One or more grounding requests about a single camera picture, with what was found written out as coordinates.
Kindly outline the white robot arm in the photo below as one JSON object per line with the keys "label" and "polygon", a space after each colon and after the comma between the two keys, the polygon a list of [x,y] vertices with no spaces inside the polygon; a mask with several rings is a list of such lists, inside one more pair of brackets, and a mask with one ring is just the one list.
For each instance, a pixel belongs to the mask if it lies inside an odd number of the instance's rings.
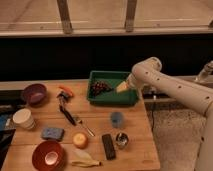
{"label": "white robot arm", "polygon": [[206,125],[198,150],[194,171],[213,171],[213,89],[161,73],[162,63],[150,57],[135,64],[125,81],[117,87],[118,93],[129,89],[142,96],[142,89],[149,84],[186,107],[206,117]]}

